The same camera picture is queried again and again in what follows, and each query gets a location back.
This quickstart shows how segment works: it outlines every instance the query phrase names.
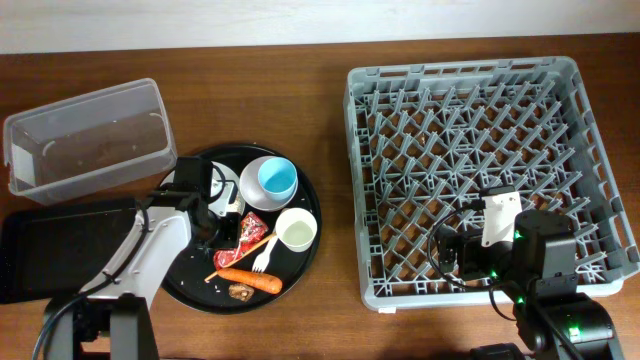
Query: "wooden surface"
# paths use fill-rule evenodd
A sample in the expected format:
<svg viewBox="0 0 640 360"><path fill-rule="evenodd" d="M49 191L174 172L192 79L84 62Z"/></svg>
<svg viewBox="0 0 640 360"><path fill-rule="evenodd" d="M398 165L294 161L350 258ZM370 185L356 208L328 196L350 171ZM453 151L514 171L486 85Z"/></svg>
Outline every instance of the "wooden surface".
<svg viewBox="0 0 640 360"><path fill-rule="evenodd" d="M244 358L446 358L447 351L516 342L490 306L379 315L360 300L353 195L342 97L358 66L568 55L580 67L636 236L640 237L640 36L437 40L318 46L120 51L0 57L0 117L151 77L160 87L178 152L249 141L289 156L313 182L324 227L314 264L279 301L248 314L192 310L160 290L151 318L161 355ZM0 217L36 207L8 193ZM80 201L143 195L162 175ZM640 358L640 276L601 299L628 359ZM25 359L46 301L0 306L0 358Z"/></svg>

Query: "black plate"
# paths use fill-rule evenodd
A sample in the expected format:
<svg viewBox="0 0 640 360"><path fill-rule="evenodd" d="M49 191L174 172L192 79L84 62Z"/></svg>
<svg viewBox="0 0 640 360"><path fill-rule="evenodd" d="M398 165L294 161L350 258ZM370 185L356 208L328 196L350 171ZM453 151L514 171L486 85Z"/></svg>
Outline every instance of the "black plate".
<svg viewBox="0 0 640 360"><path fill-rule="evenodd" d="M231 168L238 176L251 161L262 156L283 156L273 150L256 145L234 144L222 145L206 150L197 156L204 159L219 162ZM322 229L322 216L320 214L320 202L311 185L311 182L302 170L296 166L298 171L298 191L293 200L287 204L288 208L299 207L309 210L315 215L318 221L318 233L309 250L302 253L294 253L278 242L271 253L271 260L265 273L277 276L282 280L282 291L277 295L271 295L260 290L256 290L249 301L242 302L229 296L229 285L232 282L221 279L219 276L212 279L208 284L204 279L214 272L215 266L210 257L196 250L190 244L178 255L171 265L162 287L176 300L194 309L215 314L238 314L257 309L264 306L280 296L284 295L300 279L302 274L309 268L318 250L320 243L320 232ZM280 211L265 212L252 208L249 204L245 207L243 214L253 211L260 219L269 226L269 233L275 227L276 219ZM251 270L253 261L262 251L256 250L237 262L233 268L241 270Z"/></svg>

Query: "white wall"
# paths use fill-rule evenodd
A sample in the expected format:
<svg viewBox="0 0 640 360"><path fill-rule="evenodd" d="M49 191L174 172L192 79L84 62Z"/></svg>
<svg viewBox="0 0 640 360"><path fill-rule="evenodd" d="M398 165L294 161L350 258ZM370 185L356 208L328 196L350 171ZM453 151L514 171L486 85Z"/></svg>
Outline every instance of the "white wall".
<svg viewBox="0 0 640 360"><path fill-rule="evenodd" d="M0 53L640 31L640 0L0 0Z"/></svg>

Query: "plastic dish rack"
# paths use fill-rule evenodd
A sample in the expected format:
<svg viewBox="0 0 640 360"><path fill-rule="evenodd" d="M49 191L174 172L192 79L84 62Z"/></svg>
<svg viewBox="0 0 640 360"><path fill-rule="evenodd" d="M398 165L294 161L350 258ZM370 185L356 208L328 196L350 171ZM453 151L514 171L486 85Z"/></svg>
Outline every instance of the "plastic dish rack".
<svg viewBox="0 0 640 360"><path fill-rule="evenodd" d="M434 274L430 227L513 185L523 210L571 217L578 291L611 295L640 269L576 63L566 57L357 68L344 98L360 291L367 307L486 304ZM481 228L481 212L455 229ZM452 273L456 278L457 268ZM488 279L477 280L486 284ZM508 301L499 293L497 301Z"/></svg>

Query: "blue cup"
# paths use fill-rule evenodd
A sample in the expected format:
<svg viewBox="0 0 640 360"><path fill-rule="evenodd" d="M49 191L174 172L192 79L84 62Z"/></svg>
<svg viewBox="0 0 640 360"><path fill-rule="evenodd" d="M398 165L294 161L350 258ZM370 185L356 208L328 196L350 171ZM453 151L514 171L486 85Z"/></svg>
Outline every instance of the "blue cup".
<svg viewBox="0 0 640 360"><path fill-rule="evenodd" d="M258 170L258 182L269 199L276 202L288 201L298 183L296 166L285 158L269 159Z"/></svg>

